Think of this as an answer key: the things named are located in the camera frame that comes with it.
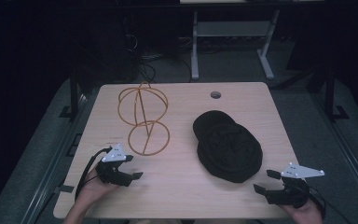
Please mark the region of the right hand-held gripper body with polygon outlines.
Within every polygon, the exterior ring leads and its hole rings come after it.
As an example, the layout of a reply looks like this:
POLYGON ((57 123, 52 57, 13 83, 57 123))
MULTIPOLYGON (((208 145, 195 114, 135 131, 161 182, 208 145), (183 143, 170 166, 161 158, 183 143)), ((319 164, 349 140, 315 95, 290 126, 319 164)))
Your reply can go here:
POLYGON ((325 202, 320 201, 310 193, 310 186, 305 181, 308 177, 324 176, 323 170, 312 169, 289 162, 280 171, 283 189, 268 190, 269 204, 292 205, 294 208, 302 207, 308 200, 314 201, 320 208, 325 208, 325 202))

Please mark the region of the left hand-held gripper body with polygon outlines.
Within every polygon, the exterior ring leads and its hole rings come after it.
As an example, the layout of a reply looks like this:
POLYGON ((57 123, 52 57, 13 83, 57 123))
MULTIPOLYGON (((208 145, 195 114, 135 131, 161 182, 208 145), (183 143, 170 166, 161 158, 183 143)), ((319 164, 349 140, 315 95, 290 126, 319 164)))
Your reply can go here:
POLYGON ((121 144, 107 149, 107 154, 101 158, 96 167, 98 177, 103 183, 128 187, 132 181, 129 174, 120 172, 118 168, 125 162, 127 154, 121 144))

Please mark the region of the golden wire hat stand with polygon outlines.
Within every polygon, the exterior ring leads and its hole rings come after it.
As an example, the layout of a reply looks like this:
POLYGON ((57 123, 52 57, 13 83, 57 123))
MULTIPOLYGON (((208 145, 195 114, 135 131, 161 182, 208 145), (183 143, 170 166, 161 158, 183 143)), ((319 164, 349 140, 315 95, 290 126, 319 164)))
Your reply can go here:
POLYGON ((129 148, 141 156, 154 156, 170 143, 171 133, 163 122, 169 109, 167 95, 143 82, 118 94, 117 114, 130 126, 129 148))

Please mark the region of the black cap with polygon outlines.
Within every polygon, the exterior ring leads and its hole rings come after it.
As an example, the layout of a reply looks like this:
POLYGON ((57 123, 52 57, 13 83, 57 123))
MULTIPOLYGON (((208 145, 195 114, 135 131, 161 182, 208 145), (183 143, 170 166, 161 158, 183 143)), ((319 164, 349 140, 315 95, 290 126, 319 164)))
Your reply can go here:
POLYGON ((201 164, 213 176, 243 183, 261 168, 260 143, 242 125, 222 111, 212 110, 193 122, 201 164))

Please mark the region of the person's right hand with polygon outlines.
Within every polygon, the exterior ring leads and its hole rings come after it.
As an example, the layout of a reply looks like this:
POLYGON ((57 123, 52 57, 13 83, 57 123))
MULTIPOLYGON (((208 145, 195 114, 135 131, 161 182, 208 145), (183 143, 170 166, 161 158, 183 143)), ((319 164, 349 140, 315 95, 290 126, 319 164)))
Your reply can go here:
POLYGON ((300 208, 294 208, 291 205, 280 205, 280 208, 296 224, 323 224, 322 214, 312 200, 308 200, 300 208))

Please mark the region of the person's left hand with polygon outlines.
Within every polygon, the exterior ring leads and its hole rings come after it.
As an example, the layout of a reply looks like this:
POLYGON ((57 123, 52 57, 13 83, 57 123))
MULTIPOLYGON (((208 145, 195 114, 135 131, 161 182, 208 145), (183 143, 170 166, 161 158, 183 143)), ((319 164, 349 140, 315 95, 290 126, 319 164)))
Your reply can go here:
POLYGON ((86 179, 83 188, 77 195, 76 203, 91 206, 117 188, 118 185, 103 183, 97 175, 92 175, 86 179))

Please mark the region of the black metal stand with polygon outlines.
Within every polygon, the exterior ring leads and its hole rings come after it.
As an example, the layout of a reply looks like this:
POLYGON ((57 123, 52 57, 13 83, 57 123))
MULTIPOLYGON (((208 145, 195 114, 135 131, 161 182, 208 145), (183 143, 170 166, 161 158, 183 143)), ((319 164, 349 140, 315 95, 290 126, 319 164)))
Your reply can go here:
POLYGON ((331 122, 348 119, 349 116, 341 105, 334 105, 335 74, 330 65, 325 67, 324 113, 331 122))
POLYGON ((60 118, 66 118, 73 121, 79 112, 79 101, 81 90, 79 87, 79 72, 74 69, 69 76, 70 104, 66 105, 60 114, 60 118))

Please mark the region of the white metal desk frame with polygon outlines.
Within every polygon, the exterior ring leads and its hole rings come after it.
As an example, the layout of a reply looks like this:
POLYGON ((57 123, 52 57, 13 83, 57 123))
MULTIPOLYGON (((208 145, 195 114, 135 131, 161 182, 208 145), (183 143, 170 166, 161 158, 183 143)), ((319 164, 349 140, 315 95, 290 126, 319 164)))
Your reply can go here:
POLYGON ((280 10, 272 13, 269 21, 200 21, 199 13, 193 13, 192 50, 191 50, 191 79, 198 80, 198 38, 199 37, 264 37, 265 42, 257 50, 257 56, 267 79, 273 79, 274 74, 269 65, 267 53, 273 37, 280 10))

